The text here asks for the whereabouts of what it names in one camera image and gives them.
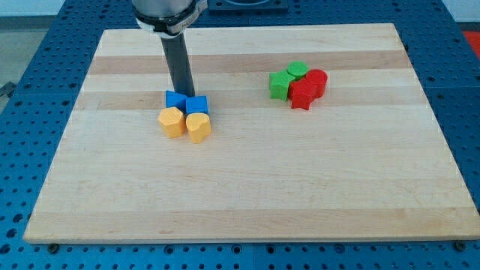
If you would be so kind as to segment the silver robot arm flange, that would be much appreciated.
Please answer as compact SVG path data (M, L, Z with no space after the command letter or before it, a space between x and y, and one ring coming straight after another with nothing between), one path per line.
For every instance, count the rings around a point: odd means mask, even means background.
M207 0L132 0L141 29L173 38L191 26L208 7Z

